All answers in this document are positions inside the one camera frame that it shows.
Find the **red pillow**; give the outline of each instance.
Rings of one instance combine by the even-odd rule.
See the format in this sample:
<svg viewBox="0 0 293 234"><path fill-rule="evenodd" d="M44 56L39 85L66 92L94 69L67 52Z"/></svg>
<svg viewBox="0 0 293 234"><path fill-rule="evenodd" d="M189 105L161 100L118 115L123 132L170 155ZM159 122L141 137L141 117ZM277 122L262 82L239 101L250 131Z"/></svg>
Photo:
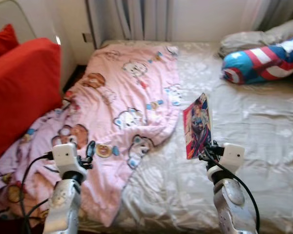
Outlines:
<svg viewBox="0 0 293 234"><path fill-rule="evenodd" d="M0 57L0 156L44 113L61 106L60 47L25 42Z"/></svg>
<svg viewBox="0 0 293 234"><path fill-rule="evenodd" d="M7 24L0 32L0 56L19 45L13 26Z"/></svg>

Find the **gray curtain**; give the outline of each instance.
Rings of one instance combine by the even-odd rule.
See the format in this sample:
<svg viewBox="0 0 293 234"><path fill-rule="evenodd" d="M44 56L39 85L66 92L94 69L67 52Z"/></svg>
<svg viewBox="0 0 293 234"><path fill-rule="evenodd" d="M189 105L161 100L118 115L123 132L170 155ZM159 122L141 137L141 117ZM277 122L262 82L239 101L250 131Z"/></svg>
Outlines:
<svg viewBox="0 0 293 234"><path fill-rule="evenodd" d="M171 40L170 0L86 0L95 47L108 39Z"/></svg>
<svg viewBox="0 0 293 234"><path fill-rule="evenodd" d="M293 19L293 0L264 0L267 8L264 18L257 28L267 31Z"/></svg>

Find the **metal robot arm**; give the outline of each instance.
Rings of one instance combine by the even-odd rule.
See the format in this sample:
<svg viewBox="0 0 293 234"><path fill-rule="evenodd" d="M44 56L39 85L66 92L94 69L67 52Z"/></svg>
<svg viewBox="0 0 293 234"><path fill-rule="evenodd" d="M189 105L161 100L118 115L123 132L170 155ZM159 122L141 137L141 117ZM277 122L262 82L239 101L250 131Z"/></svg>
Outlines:
<svg viewBox="0 0 293 234"><path fill-rule="evenodd" d="M217 161L234 174L243 163L244 148L229 143L219 147L214 141L214 145L206 146L206 150L213 160L206 155L201 155L199 159L208 162L208 178L214 183L214 204L218 211L221 232L257 234L255 221L247 208L240 184L233 179L232 174L215 164Z"/></svg>
<svg viewBox="0 0 293 234"><path fill-rule="evenodd" d="M77 156L74 143L56 145L53 158L59 168L62 180L57 182L49 200L49 213L45 220L43 234L76 234L78 211L81 204L81 184L87 178L86 169L91 169L95 142L87 148L87 157Z"/></svg>

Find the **magazine cover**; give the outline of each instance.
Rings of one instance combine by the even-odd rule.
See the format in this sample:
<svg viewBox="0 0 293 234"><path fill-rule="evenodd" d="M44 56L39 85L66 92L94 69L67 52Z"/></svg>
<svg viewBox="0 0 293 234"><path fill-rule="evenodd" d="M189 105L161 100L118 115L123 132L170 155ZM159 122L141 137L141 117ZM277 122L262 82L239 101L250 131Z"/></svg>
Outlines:
<svg viewBox="0 0 293 234"><path fill-rule="evenodd" d="M198 158L204 153L205 143L211 143L211 115L207 96L202 93L183 114L187 159Z"/></svg>

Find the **wall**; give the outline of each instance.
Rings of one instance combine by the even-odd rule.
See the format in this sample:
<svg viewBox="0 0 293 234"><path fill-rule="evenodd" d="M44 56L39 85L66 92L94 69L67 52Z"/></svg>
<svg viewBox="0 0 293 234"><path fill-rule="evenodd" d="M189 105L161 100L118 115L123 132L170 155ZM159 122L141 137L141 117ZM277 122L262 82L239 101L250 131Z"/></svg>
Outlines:
<svg viewBox="0 0 293 234"><path fill-rule="evenodd" d="M173 41L220 41L253 29L262 0L174 0Z"/></svg>
<svg viewBox="0 0 293 234"><path fill-rule="evenodd" d="M76 68L76 60L67 39L58 6L53 0L17 0L25 12L37 37L48 38L56 43L61 40L61 88L63 88Z"/></svg>
<svg viewBox="0 0 293 234"><path fill-rule="evenodd" d="M82 33L90 33L86 6L83 0L55 0L76 62L87 65L94 51L92 43L85 43Z"/></svg>

